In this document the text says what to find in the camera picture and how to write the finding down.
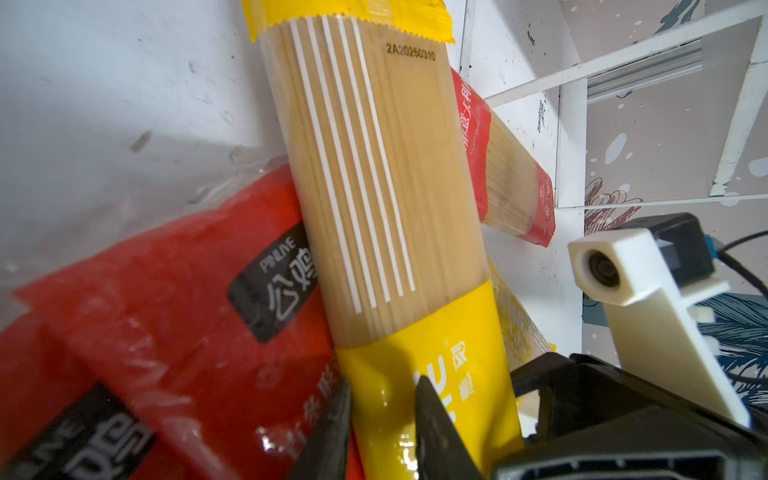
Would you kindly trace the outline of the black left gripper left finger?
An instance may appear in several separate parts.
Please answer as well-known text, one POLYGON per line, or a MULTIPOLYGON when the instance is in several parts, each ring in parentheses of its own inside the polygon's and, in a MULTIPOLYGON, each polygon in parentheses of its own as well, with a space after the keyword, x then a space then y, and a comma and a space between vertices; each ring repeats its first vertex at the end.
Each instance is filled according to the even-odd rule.
POLYGON ((341 379, 287 479, 344 480, 350 432, 351 388, 341 379))

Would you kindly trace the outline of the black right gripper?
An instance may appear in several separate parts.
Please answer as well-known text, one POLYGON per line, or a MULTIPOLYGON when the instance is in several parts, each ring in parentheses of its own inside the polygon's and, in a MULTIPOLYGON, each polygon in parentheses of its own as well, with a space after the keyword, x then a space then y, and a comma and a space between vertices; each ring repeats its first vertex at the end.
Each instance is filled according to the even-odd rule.
POLYGON ((741 426, 595 357, 546 353, 511 374, 538 392, 535 434, 496 479, 764 479, 767 414, 741 426))

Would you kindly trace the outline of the yellow spaghetti pack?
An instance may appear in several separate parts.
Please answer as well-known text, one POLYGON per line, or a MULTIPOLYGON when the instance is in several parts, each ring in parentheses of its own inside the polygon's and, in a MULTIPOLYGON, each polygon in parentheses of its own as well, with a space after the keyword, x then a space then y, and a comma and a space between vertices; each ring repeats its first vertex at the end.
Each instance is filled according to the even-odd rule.
POLYGON ((549 343, 488 259, 509 371, 514 371, 556 347, 549 343))
POLYGON ((247 1, 369 479, 432 382, 488 478, 522 446, 440 1, 247 1))

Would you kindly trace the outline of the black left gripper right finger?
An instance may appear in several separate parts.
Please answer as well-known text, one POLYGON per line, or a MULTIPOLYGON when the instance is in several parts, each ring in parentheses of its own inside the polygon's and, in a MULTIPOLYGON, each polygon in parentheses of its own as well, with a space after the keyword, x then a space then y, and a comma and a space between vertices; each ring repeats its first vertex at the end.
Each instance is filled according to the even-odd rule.
POLYGON ((420 479, 482 479, 427 376, 415 389, 416 460, 420 479))

